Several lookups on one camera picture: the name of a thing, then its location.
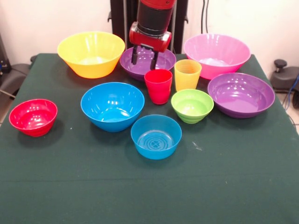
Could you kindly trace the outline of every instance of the pink bowl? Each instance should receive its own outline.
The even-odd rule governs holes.
[[[236,72],[251,56],[249,47],[227,35],[200,34],[189,38],[184,44],[189,59],[202,65],[200,77],[213,79]]]
[[[32,99],[17,105],[9,114],[9,122],[26,135],[40,137],[52,128],[57,112],[52,101]]]

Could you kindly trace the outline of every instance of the red cup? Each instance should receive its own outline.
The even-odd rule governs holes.
[[[149,71],[144,76],[149,97],[154,104],[166,104],[171,91],[172,72],[165,69]]]

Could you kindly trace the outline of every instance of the white wall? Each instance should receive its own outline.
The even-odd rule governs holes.
[[[185,38],[200,34],[202,0],[189,0]],[[273,61],[299,66],[299,0],[210,0],[209,33],[234,36],[255,54],[269,76]]]
[[[202,0],[189,0],[184,39],[200,33]],[[299,0],[210,0],[210,33],[246,42],[267,75],[273,61],[299,65]],[[0,0],[0,33],[11,63],[56,52],[65,37],[87,30],[111,32],[110,0]]]
[[[110,0],[0,0],[0,33],[11,64],[56,53],[61,40],[82,31],[111,32]]]

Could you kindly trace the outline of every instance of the bowl rim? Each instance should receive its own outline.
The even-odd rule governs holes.
[[[12,123],[12,121],[11,121],[11,116],[13,115],[13,111],[16,110],[18,107],[20,107],[20,106],[23,105],[23,104],[26,104],[26,103],[29,103],[29,102],[33,102],[33,101],[37,101],[37,100],[43,100],[43,101],[49,102],[50,104],[53,104],[54,107],[55,107],[55,109],[56,109],[56,110],[55,110],[54,117],[53,117],[50,121],[48,121],[46,124],[43,124],[43,125],[41,125],[41,126],[39,126],[39,127],[35,127],[35,128],[20,128],[20,127],[14,125],[14,124]],[[18,104],[17,106],[15,106],[15,107],[11,110],[11,112],[9,113],[8,120],[9,120],[9,123],[10,123],[14,128],[16,128],[16,129],[18,129],[18,130],[33,131],[33,130],[38,130],[38,129],[42,128],[42,127],[47,126],[48,124],[50,124],[51,122],[53,122],[53,121],[56,119],[57,115],[58,115],[58,107],[57,107],[57,105],[56,105],[53,101],[48,100],[48,99],[43,99],[43,98],[35,98],[35,99],[29,99],[29,100],[26,100],[26,101],[24,101],[24,102]]]
[[[148,149],[146,149],[146,148],[140,146],[137,142],[135,142],[135,141],[134,141],[134,138],[133,138],[133,136],[132,136],[132,129],[133,129],[133,127],[136,125],[136,123],[138,123],[138,122],[139,122],[140,120],[142,120],[142,119],[147,119],[147,118],[149,118],[149,117],[161,117],[161,118],[169,119],[169,120],[171,120],[174,124],[176,124],[176,125],[179,127],[179,130],[180,130],[180,136],[179,136],[179,140],[178,140],[178,142],[177,142],[176,144],[174,144],[173,146],[169,147],[169,148],[166,148],[166,149],[163,149],[163,150],[159,150],[159,152],[163,152],[163,151],[169,150],[169,149],[171,149],[171,148],[173,148],[173,147],[176,147],[176,146],[180,143],[180,141],[182,140],[183,132],[182,132],[182,128],[181,128],[181,126],[178,124],[178,122],[177,122],[175,119],[173,119],[173,118],[171,118],[171,117],[168,117],[168,116],[166,116],[166,115],[162,115],[162,114],[150,114],[150,115],[145,115],[145,116],[139,118],[139,119],[132,125],[132,127],[131,127],[131,131],[130,131],[130,133],[131,133],[131,139],[133,140],[133,142],[134,142],[136,145],[138,145],[140,148],[142,148],[142,149],[144,149],[144,150],[146,150],[146,151],[149,151]]]
[[[269,103],[269,105],[268,105],[267,107],[265,107],[265,108],[263,108],[263,109],[260,109],[260,110],[258,110],[258,111],[254,111],[254,112],[238,112],[238,111],[234,111],[234,110],[231,110],[231,109],[229,109],[229,108],[223,106],[221,103],[217,102],[217,100],[214,99],[214,97],[211,95],[211,92],[212,92],[212,90],[211,90],[211,86],[212,86],[213,82],[215,82],[216,79],[218,79],[218,78],[220,78],[220,77],[222,77],[222,76],[227,76],[227,75],[229,75],[229,74],[237,74],[237,75],[241,75],[241,76],[250,77],[250,78],[255,79],[255,80],[259,80],[261,83],[264,83],[264,85],[267,86],[267,88],[269,88],[269,90],[271,90],[273,99],[271,100],[271,102]],[[207,86],[207,91],[208,91],[209,95],[212,97],[213,101],[214,101],[217,105],[223,107],[224,109],[226,109],[226,110],[228,110],[228,111],[232,111],[232,112],[235,112],[235,113],[241,113],[241,114],[251,114],[251,113],[259,113],[259,112],[266,111],[266,110],[268,110],[268,109],[273,105],[273,103],[275,102],[275,92],[274,92],[273,88],[272,88],[267,82],[265,82],[264,80],[262,80],[262,79],[260,79],[260,78],[258,78],[258,77],[256,77],[256,76],[253,76],[253,75],[250,75],[250,74],[246,74],[246,73],[241,73],[241,72],[229,72],[229,73],[220,74],[220,75],[214,77],[214,78],[209,82],[209,84],[208,84],[208,86]]]
[[[178,111],[178,110],[176,109],[176,107],[173,105],[173,100],[174,100],[173,98],[174,98],[175,95],[181,94],[182,92],[185,92],[185,91],[194,91],[194,92],[199,92],[199,93],[201,93],[201,94],[204,94],[205,96],[207,96],[207,97],[211,100],[211,102],[212,102],[212,106],[211,106],[211,108],[210,108],[209,110],[207,110],[206,113],[203,113],[203,114],[200,114],[200,115],[196,115],[196,116],[187,115],[187,114],[182,113],[181,111]],[[176,92],[176,93],[171,97],[171,106],[172,106],[172,108],[173,108],[176,112],[178,112],[178,113],[180,113],[180,114],[182,114],[182,115],[184,115],[184,116],[188,116],[188,117],[192,117],[192,118],[194,118],[194,117],[202,117],[202,116],[207,116],[207,115],[214,109],[214,100],[213,100],[213,98],[212,98],[209,94],[207,94],[206,92],[204,92],[204,91],[202,91],[202,90],[197,90],[197,89],[184,89],[184,90],[180,90],[180,91]]]
[[[136,75],[136,76],[144,77],[145,74],[141,74],[141,73],[133,72],[133,71],[127,69],[127,68],[125,67],[125,65],[123,64],[122,59],[124,58],[125,53],[128,52],[128,51],[131,50],[131,49],[133,49],[133,47],[126,49],[126,50],[122,53],[122,55],[121,55],[121,57],[120,57],[120,64],[121,64],[121,67],[122,67],[125,71],[127,71],[129,74],[134,74],[134,75]],[[160,53],[160,54],[161,54],[161,53],[162,53],[162,54],[165,54],[166,52],[170,52],[171,57],[174,59],[174,64],[172,65],[171,68],[169,68],[169,69],[164,69],[164,70],[171,70],[171,69],[173,69],[175,63],[177,62],[177,57],[176,57],[176,55],[175,55],[172,51],[170,51],[170,50],[168,50],[168,49],[166,49],[165,52],[159,52],[159,53]]]
[[[106,34],[106,35],[110,35],[110,36],[115,36],[117,39],[121,40],[121,42],[123,43],[123,49],[121,51],[120,54],[118,54],[116,57],[112,58],[111,60],[107,61],[107,62],[104,62],[104,63],[90,63],[90,64],[79,64],[79,63],[75,63],[75,62],[71,62],[71,61],[68,61],[66,60],[65,58],[63,58],[61,56],[61,53],[59,53],[59,49],[61,47],[61,44],[64,43],[67,39],[69,38],[72,38],[72,37],[75,37],[75,36],[80,36],[80,35],[86,35],[86,34]],[[112,34],[112,33],[109,33],[109,32],[104,32],[104,31],[85,31],[85,32],[79,32],[79,33],[75,33],[75,34],[72,34],[70,36],[67,36],[66,38],[64,38],[57,46],[57,54],[58,56],[63,59],[64,61],[68,62],[68,63],[71,63],[71,64],[79,64],[79,65],[82,65],[82,66],[90,66],[90,65],[99,65],[99,64],[106,64],[106,63],[110,63],[111,61],[117,59],[117,58],[120,58],[121,55],[123,54],[124,50],[126,48],[126,44],[124,42],[123,39],[121,39],[119,36],[115,35],[115,34]]]
[[[220,65],[210,65],[210,64],[205,64],[205,63],[199,62],[198,60],[195,60],[193,57],[191,57],[191,56],[186,52],[186,45],[187,45],[187,43],[188,43],[189,41],[191,41],[191,40],[193,40],[193,39],[196,39],[198,36],[210,36],[210,35],[226,36],[226,37],[230,37],[230,38],[232,38],[232,39],[235,39],[235,40],[241,42],[241,43],[244,44],[244,46],[248,49],[248,51],[249,51],[249,56],[248,56],[245,60],[243,60],[242,62],[240,62],[240,63],[230,64],[230,65],[221,65],[221,66],[220,66]],[[195,35],[195,36],[190,37],[190,38],[187,39],[186,42],[184,43],[184,52],[185,52],[185,54],[187,55],[188,58],[190,58],[190,59],[192,59],[192,60],[194,60],[194,61],[197,61],[197,62],[199,62],[199,63],[201,63],[201,64],[206,65],[206,66],[219,67],[219,68],[223,68],[223,67],[234,67],[234,66],[242,65],[242,64],[244,64],[245,62],[247,62],[247,61],[250,59],[250,57],[251,57],[251,50],[250,50],[249,46],[248,46],[245,42],[239,40],[238,38],[235,38],[235,37],[233,37],[233,36],[230,36],[230,35],[226,35],[226,34],[213,34],[213,33],[210,33],[210,34],[198,34],[198,35]]]
[[[102,120],[98,120],[98,119],[95,119],[95,118],[89,116],[89,115],[83,110],[83,107],[82,107],[82,101],[83,101],[83,98],[84,98],[85,95],[86,95],[88,92],[90,92],[91,90],[93,90],[93,89],[95,89],[95,88],[98,88],[99,86],[108,85],[108,84],[123,84],[123,85],[131,86],[131,87],[135,88],[135,89],[141,94],[141,96],[142,96],[142,106],[141,106],[140,110],[138,110],[138,112],[136,112],[133,116],[131,116],[131,117],[129,117],[129,118],[126,118],[126,119],[124,119],[124,120],[122,120],[122,121],[102,121]],[[142,111],[142,109],[144,108],[144,104],[145,104],[145,98],[144,98],[143,93],[142,93],[137,87],[135,87],[135,86],[133,86],[133,85],[131,85],[131,84],[128,84],[128,83],[122,83],[122,82],[108,82],[108,83],[102,83],[102,84],[96,85],[96,86],[94,86],[94,87],[88,89],[88,90],[83,94],[83,96],[81,97],[81,101],[80,101],[81,110],[82,110],[82,112],[83,112],[88,118],[90,118],[90,119],[92,119],[92,120],[95,120],[95,121],[97,121],[97,122],[107,123],[107,124],[109,124],[109,123],[123,122],[123,121],[126,121],[126,120],[131,119],[132,117],[134,117],[135,115],[139,114],[139,113]]]

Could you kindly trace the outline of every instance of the light blue bowl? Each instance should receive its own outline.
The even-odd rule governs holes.
[[[131,137],[137,151],[152,160],[171,156],[182,138],[182,129],[164,115],[149,115],[137,120],[131,128]]]
[[[136,121],[144,107],[139,89],[126,83],[104,83],[88,90],[81,109],[90,121],[107,132],[120,132]]]

